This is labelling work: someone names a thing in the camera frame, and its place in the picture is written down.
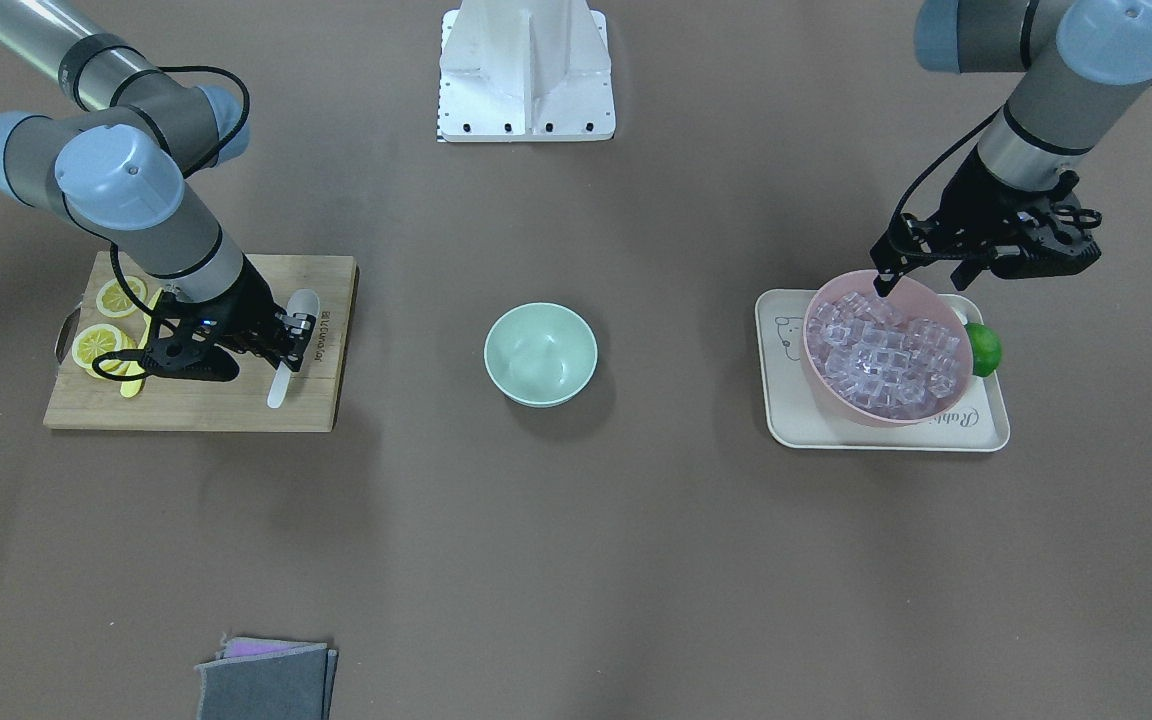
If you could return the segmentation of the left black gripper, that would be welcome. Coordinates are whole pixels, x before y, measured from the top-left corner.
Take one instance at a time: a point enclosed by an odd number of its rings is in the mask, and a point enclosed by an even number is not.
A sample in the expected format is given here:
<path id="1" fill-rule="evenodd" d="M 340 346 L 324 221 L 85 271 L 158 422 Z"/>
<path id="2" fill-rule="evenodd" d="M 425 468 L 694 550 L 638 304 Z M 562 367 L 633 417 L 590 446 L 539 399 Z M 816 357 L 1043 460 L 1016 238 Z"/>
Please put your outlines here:
<path id="1" fill-rule="evenodd" d="M 968 290 L 990 270 L 993 256 L 986 241 L 1006 214 L 1041 197 L 1061 200 L 1075 195 L 1078 181 L 1070 167 L 1056 167 L 1037 190 L 1018 190 L 996 179 L 973 149 L 946 184 L 940 209 L 924 220 L 911 218 L 911 228 L 888 228 L 870 249 L 874 290 L 888 297 L 902 278 L 934 262 L 956 262 L 952 285 L 957 291 Z"/>

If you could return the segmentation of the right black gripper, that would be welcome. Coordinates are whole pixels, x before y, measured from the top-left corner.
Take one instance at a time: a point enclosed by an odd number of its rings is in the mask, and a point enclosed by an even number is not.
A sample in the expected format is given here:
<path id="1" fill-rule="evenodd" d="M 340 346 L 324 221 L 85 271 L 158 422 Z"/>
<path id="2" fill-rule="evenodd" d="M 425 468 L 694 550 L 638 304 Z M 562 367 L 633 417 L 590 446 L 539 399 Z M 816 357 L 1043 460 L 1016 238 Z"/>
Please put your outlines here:
<path id="1" fill-rule="evenodd" d="M 305 361 L 319 314 L 317 309 L 279 306 L 268 282 L 250 260 L 242 262 L 237 281 L 214 300 L 191 302 L 183 290 L 169 287 L 154 311 L 156 323 L 175 325 L 170 338 L 211 341 L 228 354 L 253 354 L 271 366 L 287 365 L 291 372 L 300 372 Z"/>

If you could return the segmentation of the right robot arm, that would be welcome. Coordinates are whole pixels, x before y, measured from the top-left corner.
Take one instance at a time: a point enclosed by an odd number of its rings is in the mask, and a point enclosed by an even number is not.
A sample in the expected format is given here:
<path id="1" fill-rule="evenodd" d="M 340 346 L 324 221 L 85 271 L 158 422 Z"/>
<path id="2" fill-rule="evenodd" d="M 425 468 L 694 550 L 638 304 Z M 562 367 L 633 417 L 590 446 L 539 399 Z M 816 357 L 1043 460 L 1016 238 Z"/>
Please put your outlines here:
<path id="1" fill-rule="evenodd" d="M 0 191 L 109 243 L 162 286 L 132 305 L 151 331 L 143 373 L 233 381 L 238 354 L 297 372 L 316 325 L 312 291 L 274 300 L 189 179 L 238 158 L 250 141 L 250 92 L 180 85 L 124 38 L 67 1 L 0 1 L 0 44 L 79 108 L 54 119 L 0 113 Z"/>

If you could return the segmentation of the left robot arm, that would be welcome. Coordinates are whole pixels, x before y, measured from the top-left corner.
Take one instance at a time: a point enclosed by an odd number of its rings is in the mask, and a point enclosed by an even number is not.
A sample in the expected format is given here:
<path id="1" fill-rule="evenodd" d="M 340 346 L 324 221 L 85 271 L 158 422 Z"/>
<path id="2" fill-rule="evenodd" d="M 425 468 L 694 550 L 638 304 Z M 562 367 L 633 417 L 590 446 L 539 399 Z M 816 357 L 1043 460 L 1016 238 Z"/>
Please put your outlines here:
<path id="1" fill-rule="evenodd" d="M 927 219 L 893 210 L 870 250 L 886 296 L 914 270 L 955 263 L 957 290 L 1075 275 L 1100 260 L 1100 211 L 1076 199 L 1076 165 L 1152 86 L 1152 1 L 925 1 L 916 60 L 932 71 L 1020 73 Z"/>

